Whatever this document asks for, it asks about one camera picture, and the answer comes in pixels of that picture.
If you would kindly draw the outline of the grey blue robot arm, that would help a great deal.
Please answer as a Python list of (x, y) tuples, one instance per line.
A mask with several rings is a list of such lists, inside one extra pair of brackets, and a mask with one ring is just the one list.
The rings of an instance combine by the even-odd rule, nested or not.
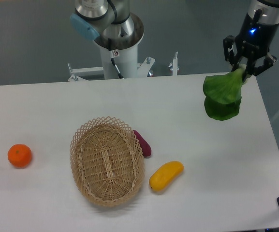
[[(127, 0), (77, 0), (70, 16), (72, 27), (99, 47), (106, 79), (147, 77), (153, 58), (137, 62), (137, 46), (144, 35), (143, 23), (130, 12)], [(247, 60), (243, 78), (271, 68), (277, 58), (270, 44), (279, 27), (279, 0), (253, 0), (237, 36), (223, 40), (224, 58), (233, 70)]]

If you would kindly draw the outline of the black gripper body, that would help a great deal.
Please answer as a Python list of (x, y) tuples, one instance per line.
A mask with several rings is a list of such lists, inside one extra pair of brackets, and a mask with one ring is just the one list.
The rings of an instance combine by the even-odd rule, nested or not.
[(261, 21), (263, 18), (263, 11), (256, 11), (253, 17), (246, 15), (240, 33), (235, 37), (237, 59), (260, 59), (268, 54), (279, 24), (265, 24)]

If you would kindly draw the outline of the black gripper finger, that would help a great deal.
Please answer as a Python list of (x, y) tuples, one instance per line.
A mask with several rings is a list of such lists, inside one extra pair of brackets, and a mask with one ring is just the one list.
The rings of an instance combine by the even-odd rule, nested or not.
[(245, 76), (249, 77), (251, 75), (258, 76), (261, 73), (265, 72), (267, 69), (271, 68), (276, 62), (277, 57), (271, 54), (265, 56), (263, 60), (263, 64), (261, 66), (256, 67), (257, 60), (254, 58), (247, 59), (247, 64), (245, 68)]
[(242, 55), (239, 51), (236, 53), (234, 52), (234, 46), (235, 36), (229, 35), (223, 39), (224, 58), (230, 63), (232, 72), (239, 68), (239, 64), (242, 59)]

